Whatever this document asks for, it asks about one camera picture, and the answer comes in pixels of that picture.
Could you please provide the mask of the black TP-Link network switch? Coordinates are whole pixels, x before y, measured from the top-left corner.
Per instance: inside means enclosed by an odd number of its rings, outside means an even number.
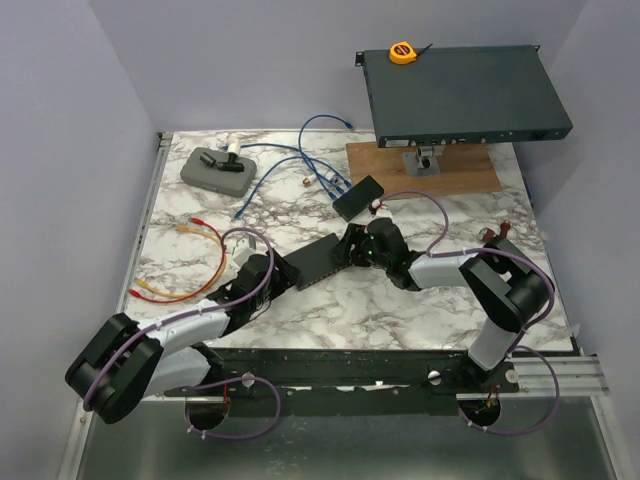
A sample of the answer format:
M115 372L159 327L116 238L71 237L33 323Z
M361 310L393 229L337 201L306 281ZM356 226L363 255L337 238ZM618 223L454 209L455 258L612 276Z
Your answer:
M303 291L349 266L347 261L338 260L334 256L333 249L339 242L338 236L331 233L284 257L289 265L300 272L296 281L298 291Z

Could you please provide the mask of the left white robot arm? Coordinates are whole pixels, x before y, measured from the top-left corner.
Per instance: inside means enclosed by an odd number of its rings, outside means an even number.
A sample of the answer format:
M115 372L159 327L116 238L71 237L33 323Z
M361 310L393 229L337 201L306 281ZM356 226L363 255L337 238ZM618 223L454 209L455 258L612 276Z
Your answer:
M151 395L191 386L214 393L220 368L196 348L247 325L264 304L293 287L301 271L278 253L253 254L235 279L175 314L134 320L109 317L65 373L84 409L113 424Z

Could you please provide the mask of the red-brown handle tool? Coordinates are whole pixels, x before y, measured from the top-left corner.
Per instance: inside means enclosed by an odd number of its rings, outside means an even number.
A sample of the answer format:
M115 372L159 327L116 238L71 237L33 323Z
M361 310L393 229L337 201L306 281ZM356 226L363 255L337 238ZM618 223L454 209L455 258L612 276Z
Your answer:
M483 227L479 232L479 242L482 245L486 245L491 242L496 242L499 239L506 239L511 227L512 224L508 220L503 221L497 230L490 227Z

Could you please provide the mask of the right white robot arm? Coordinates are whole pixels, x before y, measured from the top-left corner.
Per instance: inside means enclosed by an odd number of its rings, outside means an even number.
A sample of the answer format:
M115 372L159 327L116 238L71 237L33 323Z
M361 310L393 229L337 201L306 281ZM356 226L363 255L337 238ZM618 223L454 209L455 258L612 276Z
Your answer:
M381 218L350 224L331 254L340 263L383 270L401 290L469 288L486 314L459 370L462 384L474 392L494 383L496 367L555 301L550 277L506 238L468 250L419 252L392 220Z

